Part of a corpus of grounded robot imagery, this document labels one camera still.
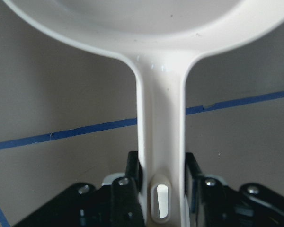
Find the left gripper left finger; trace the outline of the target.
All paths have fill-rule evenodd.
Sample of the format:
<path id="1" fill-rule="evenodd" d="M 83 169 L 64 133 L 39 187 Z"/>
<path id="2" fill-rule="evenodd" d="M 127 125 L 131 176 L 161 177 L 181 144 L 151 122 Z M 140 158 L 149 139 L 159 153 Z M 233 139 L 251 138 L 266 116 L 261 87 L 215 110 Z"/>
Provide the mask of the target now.
<path id="1" fill-rule="evenodd" d="M 125 176 L 116 178 L 110 186 L 110 223 L 112 227 L 144 226 L 144 217 L 139 202 L 142 178 L 138 152 L 130 151 Z"/>

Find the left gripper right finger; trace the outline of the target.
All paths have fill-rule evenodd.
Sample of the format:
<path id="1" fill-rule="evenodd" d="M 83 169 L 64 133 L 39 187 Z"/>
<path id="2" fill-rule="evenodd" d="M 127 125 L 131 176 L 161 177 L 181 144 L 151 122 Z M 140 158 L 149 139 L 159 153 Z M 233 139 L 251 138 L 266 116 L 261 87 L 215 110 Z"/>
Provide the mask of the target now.
<path id="1" fill-rule="evenodd" d="M 229 208 L 222 183 L 205 176 L 192 153 L 185 154 L 185 194 L 192 227 L 228 227 Z"/>

